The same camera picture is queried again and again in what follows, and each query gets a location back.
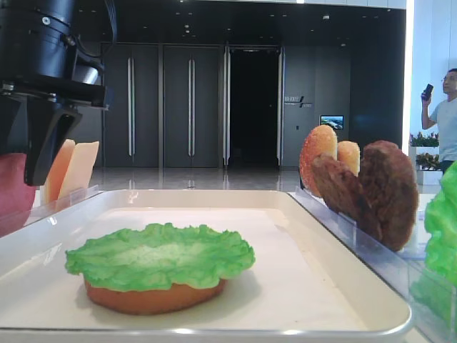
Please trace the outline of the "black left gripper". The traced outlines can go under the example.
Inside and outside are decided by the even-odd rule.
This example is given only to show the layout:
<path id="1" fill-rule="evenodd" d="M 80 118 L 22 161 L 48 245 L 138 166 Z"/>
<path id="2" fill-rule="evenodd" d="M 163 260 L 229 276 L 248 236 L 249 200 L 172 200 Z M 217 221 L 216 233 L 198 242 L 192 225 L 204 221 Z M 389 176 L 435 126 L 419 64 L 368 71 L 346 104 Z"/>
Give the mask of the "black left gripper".
<path id="1" fill-rule="evenodd" d="M 1 154 L 16 151 L 21 145 L 16 119 L 26 99 L 28 147 L 24 181 L 29 186 L 45 183 L 51 166 L 67 136 L 81 121 L 74 107 L 107 110 L 109 93 L 105 86 L 70 80 L 1 80 Z"/>

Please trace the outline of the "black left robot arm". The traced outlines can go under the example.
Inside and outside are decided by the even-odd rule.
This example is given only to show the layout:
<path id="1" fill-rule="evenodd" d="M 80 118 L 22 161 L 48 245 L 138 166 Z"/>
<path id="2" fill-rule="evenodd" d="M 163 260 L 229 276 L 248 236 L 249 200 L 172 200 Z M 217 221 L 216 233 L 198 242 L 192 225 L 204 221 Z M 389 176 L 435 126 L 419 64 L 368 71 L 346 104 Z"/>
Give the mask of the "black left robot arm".
<path id="1" fill-rule="evenodd" d="M 102 55 L 71 29 L 74 1 L 1 2 L 1 153 L 26 155 L 24 181 L 46 181 L 80 106 L 107 110 Z"/>

